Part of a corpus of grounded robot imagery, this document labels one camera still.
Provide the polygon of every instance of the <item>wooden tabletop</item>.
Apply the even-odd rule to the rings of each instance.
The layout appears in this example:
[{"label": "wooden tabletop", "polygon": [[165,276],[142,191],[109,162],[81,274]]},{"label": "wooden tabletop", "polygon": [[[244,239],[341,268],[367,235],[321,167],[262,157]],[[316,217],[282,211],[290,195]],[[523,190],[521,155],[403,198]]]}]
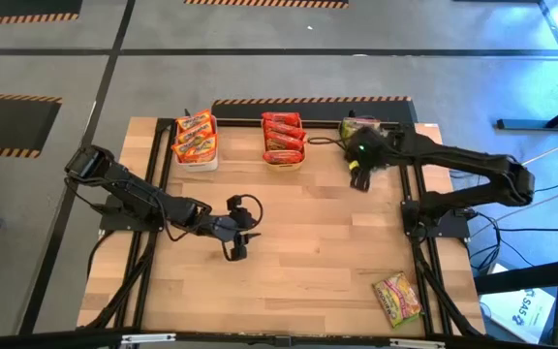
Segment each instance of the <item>wooden tabletop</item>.
[{"label": "wooden tabletop", "polygon": [[[156,121],[132,118],[122,148],[120,162],[141,177]],[[441,141],[436,125],[418,124],[417,130]],[[306,131],[310,137],[336,138],[333,130]],[[160,234],[143,314],[145,330],[424,335],[421,321],[393,329],[372,289],[373,283],[404,271],[418,290],[410,244],[402,233],[397,168],[373,174],[370,191],[360,193],[349,187],[342,150],[334,144],[309,145],[299,171],[275,173],[262,161],[260,128],[219,127],[218,135],[219,168],[186,173],[172,162],[167,192],[206,202],[214,214],[227,212],[230,196],[253,194],[264,207],[263,222],[255,229],[262,235],[249,243],[246,260],[231,263],[216,239],[188,236],[174,243]],[[448,170],[427,166],[423,171],[428,190],[452,190]],[[259,213],[253,202],[245,199],[244,204],[254,216]],[[115,233],[96,253],[79,325],[93,320],[120,285],[131,236]],[[437,243],[449,295],[483,332],[466,248],[456,239],[439,238]],[[132,322],[135,293],[126,324]],[[431,290],[429,299],[439,332]]]}]

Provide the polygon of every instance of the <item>gray floor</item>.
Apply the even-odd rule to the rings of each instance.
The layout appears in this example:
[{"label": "gray floor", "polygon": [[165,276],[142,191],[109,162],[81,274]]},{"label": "gray floor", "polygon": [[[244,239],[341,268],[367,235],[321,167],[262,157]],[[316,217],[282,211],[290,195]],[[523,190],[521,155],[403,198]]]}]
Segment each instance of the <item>gray floor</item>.
[{"label": "gray floor", "polygon": [[[110,48],[124,5],[124,0],[86,0],[77,22],[0,26],[0,48]],[[558,18],[558,0],[549,5]],[[346,11],[138,0],[124,47],[557,49],[536,5],[449,0],[355,0]],[[78,146],[106,61],[0,57],[0,93],[64,98],[40,158],[0,159],[0,216],[8,222],[0,231],[0,334],[16,330],[63,191],[63,166]],[[501,117],[548,119],[558,112],[558,58],[336,56],[121,57],[94,143],[117,154],[131,116],[180,116],[184,108],[204,109],[218,98],[359,95],[412,96],[419,121],[439,123],[447,144],[506,152],[520,160],[558,145],[558,133],[492,127]],[[537,187],[557,184],[558,152],[530,170]],[[476,180],[454,184],[460,188]],[[538,194],[536,201],[557,192]],[[81,194],[104,198],[98,190]],[[512,209],[480,210],[497,217]],[[75,204],[37,331],[74,327],[98,220],[82,203]],[[472,221],[472,231],[483,224]],[[558,200],[501,226],[558,227]],[[558,261],[558,234],[507,233],[505,239],[534,264]],[[489,230],[483,232],[471,250],[493,240]],[[500,259],[525,266],[506,247]]]}]

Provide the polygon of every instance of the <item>concrete floor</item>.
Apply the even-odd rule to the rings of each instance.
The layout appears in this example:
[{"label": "concrete floor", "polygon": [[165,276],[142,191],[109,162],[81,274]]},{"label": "concrete floor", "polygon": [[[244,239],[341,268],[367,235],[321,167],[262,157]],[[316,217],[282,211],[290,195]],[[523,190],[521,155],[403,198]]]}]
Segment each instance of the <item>concrete floor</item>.
[{"label": "concrete floor", "polygon": [[[110,48],[125,3],[86,0],[75,22],[0,26],[0,48]],[[558,20],[558,0],[548,4]],[[138,0],[124,48],[557,45],[533,4],[355,0],[349,10],[332,11]],[[64,98],[41,157],[0,158],[0,216],[8,222],[7,229],[0,230],[0,335],[13,333],[18,325],[64,188],[63,167],[83,134],[106,62],[104,56],[0,56],[0,93]],[[218,98],[359,95],[412,96],[418,120],[438,123],[449,145],[510,153],[521,161],[558,145],[558,133],[510,133],[492,127],[501,117],[548,119],[558,112],[558,58],[338,56],[121,57],[94,143],[117,154],[131,116],[180,116],[184,108],[204,109]],[[538,188],[557,184],[558,152],[529,168]],[[467,178],[454,185],[475,182]],[[540,193],[536,201],[557,192]],[[81,194],[95,201],[104,198],[99,190]],[[480,207],[494,217],[511,210]],[[37,331],[75,326],[98,221],[98,214],[75,203]],[[476,219],[470,226],[475,232],[483,224]],[[558,200],[510,217],[501,226],[558,227]],[[504,238],[533,264],[558,261],[558,233],[506,233]],[[491,232],[484,232],[470,248],[476,251],[493,240]],[[499,258],[525,267],[506,247]]]}]

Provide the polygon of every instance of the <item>striped tape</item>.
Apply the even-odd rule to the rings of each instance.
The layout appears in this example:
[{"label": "striped tape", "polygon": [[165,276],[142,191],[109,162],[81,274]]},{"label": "striped tape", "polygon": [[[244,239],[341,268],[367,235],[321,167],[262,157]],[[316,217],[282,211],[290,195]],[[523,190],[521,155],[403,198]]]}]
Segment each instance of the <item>striped tape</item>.
[{"label": "striped tape", "polygon": [[218,105],[247,104],[291,104],[291,103],[350,103],[350,102],[408,102],[413,99],[407,96],[393,97],[320,97],[320,98],[260,98],[260,99],[226,99],[216,100]]},{"label": "striped tape", "polygon": [[18,157],[18,158],[37,158],[40,150],[37,149],[18,149],[18,148],[0,148],[0,156]]},{"label": "striped tape", "polygon": [[184,0],[184,3],[194,5],[271,6],[315,9],[348,8],[348,3],[345,2],[315,0]]},{"label": "striped tape", "polygon": [[62,103],[62,98],[61,97],[8,95],[8,94],[1,94],[1,93],[0,93],[0,100],[55,102],[55,103],[59,103],[59,104]]},{"label": "striped tape", "polygon": [[75,20],[78,14],[50,14],[27,16],[0,16],[0,24],[37,23],[50,21]]}]

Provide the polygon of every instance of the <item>box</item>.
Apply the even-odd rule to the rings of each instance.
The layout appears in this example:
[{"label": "box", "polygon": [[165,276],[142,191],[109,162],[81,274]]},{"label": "box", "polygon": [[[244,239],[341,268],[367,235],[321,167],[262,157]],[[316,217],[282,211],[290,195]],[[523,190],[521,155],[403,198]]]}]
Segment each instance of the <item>box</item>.
[{"label": "box", "polygon": [[[302,122],[299,120],[298,121],[298,127],[300,127],[302,129]],[[263,138],[263,148],[264,151],[281,151],[281,150],[268,150],[266,148],[266,135],[265,135],[265,131],[264,131],[264,119],[262,119],[262,138]],[[300,161],[297,164],[281,164],[281,165],[272,165],[272,164],[268,164],[267,162],[264,161],[263,162],[268,166],[269,169],[275,171],[275,172],[287,172],[287,171],[296,171],[298,169],[300,169],[300,167],[302,166],[302,163],[305,162],[305,146],[307,145],[307,142],[305,142],[305,144],[302,147],[302,161]]]},{"label": "box", "polygon": [[[217,147],[214,151],[214,159],[204,163],[183,163],[180,162],[180,158],[177,156],[176,153],[174,153],[173,156],[175,157],[175,163],[177,164],[178,168],[181,168],[186,172],[194,173],[214,171],[219,167],[219,130],[217,128],[217,119],[216,117],[214,117],[214,115],[210,116],[210,118],[212,119],[212,128],[214,130],[214,133],[217,135]],[[180,127],[177,126],[177,131],[175,133],[176,138],[178,137],[180,132],[182,132],[182,130],[180,130]]]}]

